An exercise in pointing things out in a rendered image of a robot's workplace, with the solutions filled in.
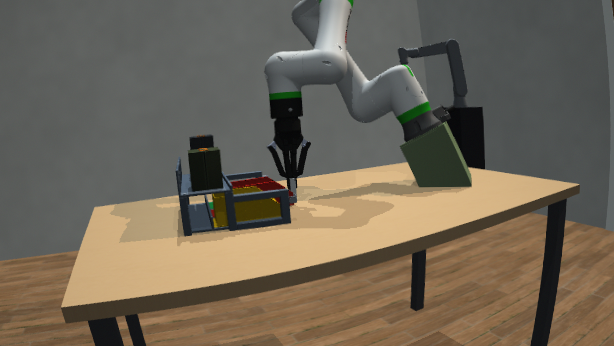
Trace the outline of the red bin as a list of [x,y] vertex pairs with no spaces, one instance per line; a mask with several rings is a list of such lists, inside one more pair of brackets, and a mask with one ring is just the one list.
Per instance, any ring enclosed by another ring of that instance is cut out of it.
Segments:
[[262,191],[286,189],[284,186],[275,182],[269,177],[260,177],[260,178],[254,178],[254,179],[234,181],[234,182],[231,182],[231,184],[233,185],[233,189],[252,187],[252,186],[256,186]]

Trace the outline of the yellow bin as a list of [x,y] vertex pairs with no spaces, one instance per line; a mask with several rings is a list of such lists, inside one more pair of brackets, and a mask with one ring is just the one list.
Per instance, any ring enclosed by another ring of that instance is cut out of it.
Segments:
[[[236,195],[252,192],[261,192],[262,190],[260,190],[256,186],[252,186],[244,188],[235,188],[233,189],[233,191],[234,195]],[[225,197],[223,197],[225,196],[225,194],[217,193],[212,195],[214,196],[212,197],[215,206],[217,227],[227,227],[228,221],[226,203]],[[248,202],[235,202],[235,210],[237,222],[281,217],[280,203],[278,203],[275,198]]]

